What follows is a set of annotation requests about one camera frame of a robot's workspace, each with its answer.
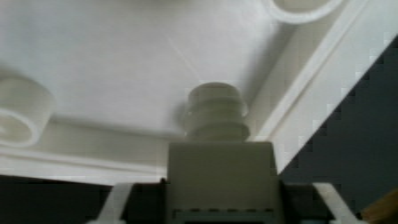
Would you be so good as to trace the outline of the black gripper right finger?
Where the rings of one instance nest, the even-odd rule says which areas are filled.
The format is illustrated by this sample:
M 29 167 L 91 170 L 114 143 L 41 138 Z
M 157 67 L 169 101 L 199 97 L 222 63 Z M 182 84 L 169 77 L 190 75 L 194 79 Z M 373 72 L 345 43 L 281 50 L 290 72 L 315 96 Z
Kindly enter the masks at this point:
M 368 224 L 331 183 L 281 183 L 285 224 Z

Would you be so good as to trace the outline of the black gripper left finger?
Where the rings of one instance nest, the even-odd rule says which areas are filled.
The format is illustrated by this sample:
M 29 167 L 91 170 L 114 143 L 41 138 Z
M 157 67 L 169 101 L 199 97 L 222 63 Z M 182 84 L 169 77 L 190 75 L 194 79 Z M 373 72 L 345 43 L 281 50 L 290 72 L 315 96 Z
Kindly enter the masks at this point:
M 166 224 L 166 182 L 116 184 L 87 224 Z

